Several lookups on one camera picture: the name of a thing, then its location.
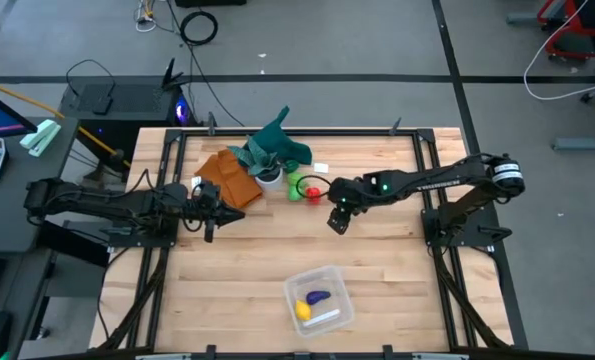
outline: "gray floor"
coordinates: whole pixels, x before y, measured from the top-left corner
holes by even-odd
[[[461,74],[522,75],[546,35],[538,28],[509,27],[505,15],[540,3],[442,0]],[[135,31],[135,6],[134,0],[18,0],[0,32],[0,76],[63,76],[85,58],[116,75],[156,75],[173,56],[176,70],[188,72],[189,54],[177,37]],[[448,74],[428,0],[250,0],[243,7],[209,10],[220,32],[196,52],[209,75]],[[155,15],[170,28],[164,3],[156,3]],[[207,28],[198,22],[192,30],[201,37]],[[588,75],[594,66],[595,60],[582,67],[556,66],[542,57],[531,74]],[[103,74],[92,65],[75,73]],[[54,107],[65,89],[65,84],[7,86]],[[544,95],[583,87],[533,86]],[[398,117],[411,127],[462,124],[446,83],[215,83],[213,88],[251,126],[265,124],[284,105],[291,107],[286,125],[295,126],[385,126]],[[549,147],[556,136],[595,136],[595,103],[539,102],[516,84],[466,84],[465,92],[482,150],[508,152],[524,168],[526,194],[498,211],[502,225],[514,230],[506,244],[529,345],[595,353],[595,152],[555,153]],[[200,118],[212,111],[220,125],[233,124],[205,85],[193,85],[193,94]],[[22,114],[46,114],[2,98]],[[87,170],[69,163],[67,176],[77,181]],[[61,268],[66,275],[87,273],[79,266],[64,259]],[[99,276],[91,273],[87,280],[94,284]],[[28,344],[24,355],[84,350],[94,316],[94,299],[58,298],[45,320],[55,337]]]

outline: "purple eggplant toy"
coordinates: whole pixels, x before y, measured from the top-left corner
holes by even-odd
[[[328,291],[311,291],[306,295],[306,302],[308,305],[315,305],[318,302],[328,299],[330,293]]]

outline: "plastic bin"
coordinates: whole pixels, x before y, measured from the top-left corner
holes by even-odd
[[[305,326],[304,321],[295,315],[295,302],[306,302],[306,295],[311,291],[328,291],[330,298],[321,300],[310,306],[311,319],[325,314],[339,314],[331,316],[316,324]],[[341,271],[336,266],[324,266],[295,276],[291,276],[284,283],[284,293],[288,302],[288,309],[295,323],[299,335],[309,338],[325,334],[331,330],[348,325],[355,318],[355,311],[350,302],[348,291],[344,285]]]

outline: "white cable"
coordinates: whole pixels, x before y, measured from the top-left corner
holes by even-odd
[[[577,11],[564,23],[564,25],[562,25],[559,29],[557,29],[557,31],[555,31],[552,35],[550,35],[550,37],[548,38],[548,40],[546,40],[546,42],[544,43],[544,45],[542,45],[539,48],[539,50],[537,50],[537,54],[535,54],[535,57],[533,58],[533,61],[531,61],[530,62],[530,65],[528,65],[528,67],[526,68],[526,71],[524,72],[524,85],[526,86],[526,90],[528,91],[528,93],[530,94],[530,96],[534,97],[535,99],[542,100],[542,101],[560,100],[560,99],[564,99],[564,98],[567,98],[567,97],[570,97],[570,96],[584,94],[584,93],[587,93],[589,91],[595,90],[595,86],[593,86],[593,87],[590,87],[588,89],[571,92],[570,94],[564,94],[564,95],[552,96],[552,97],[541,97],[539,95],[535,95],[535,93],[533,93],[530,90],[530,87],[528,86],[528,72],[533,67],[533,65],[535,64],[535,61],[537,60],[537,58],[539,57],[539,55],[541,54],[541,52],[544,50],[544,48],[546,47],[546,45],[548,45],[548,43],[550,42],[550,40],[553,37],[555,37],[555,35],[557,35],[563,28],[565,28],[566,25],[568,25],[577,16],[577,14],[579,14],[579,12],[584,8],[584,6],[586,6],[586,4],[588,4],[589,1],[590,0],[586,0],[579,7],[579,9],[577,9]]]
[[[153,30],[155,30],[155,28],[157,27],[157,24],[155,24],[154,20],[148,20],[148,22],[152,22],[153,26],[148,28],[148,29],[140,29],[139,28],[139,23],[135,23],[135,30],[139,31],[139,32],[151,32]]]
[[[137,5],[137,17],[135,18],[135,30],[137,30],[138,32],[141,32],[141,33],[151,32],[151,31],[155,30],[155,28],[157,27],[157,23],[155,22],[155,19],[149,17],[145,11],[144,11],[144,16],[143,16],[144,20],[146,22],[153,23],[153,26],[148,29],[140,29],[139,28],[139,19],[142,17],[141,16],[142,10],[144,10],[144,0],[139,0],[139,4]]]

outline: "wooden table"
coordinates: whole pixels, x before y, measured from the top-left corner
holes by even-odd
[[[165,129],[141,130],[128,187],[146,168],[156,179],[164,133]],[[435,136],[443,165],[465,156],[459,129],[435,129]],[[330,165],[325,176],[330,180],[389,168],[416,171],[408,137],[294,140],[311,147],[314,161]],[[211,154],[244,141],[243,137],[192,138],[186,145],[181,182],[190,186],[194,171]],[[311,167],[299,171],[313,173]],[[456,200],[467,190],[449,189],[449,199]],[[168,261],[157,351],[203,352],[208,344],[217,345],[218,352],[380,352],[384,344],[402,352],[448,350],[437,277],[423,241],[421,195],[373,208],[353,218],[346,235],[338,236],[326,225],[331,203],[291,203],[286,194],[283,189],[265,195],[245,210],[244,220],[215,230],[212,244],[203,241],[203,232],[190,233],[180,226]],[[142,251],[129,250],[108,270],[101,311],[110,331],[133,302]],[[473,305],[501,339],[512,343],[493,261],[472,249],[459,251]],[[324,336],[303,339],[293,327],[283,282],[329,264],[342,269],[355,321]],[[460,343],[465,345],[461,315],[454,301],[453,305]],[[138,344],[144,343],[147,318],[142,316]],[[103,340],[97,321],[91,346]]]

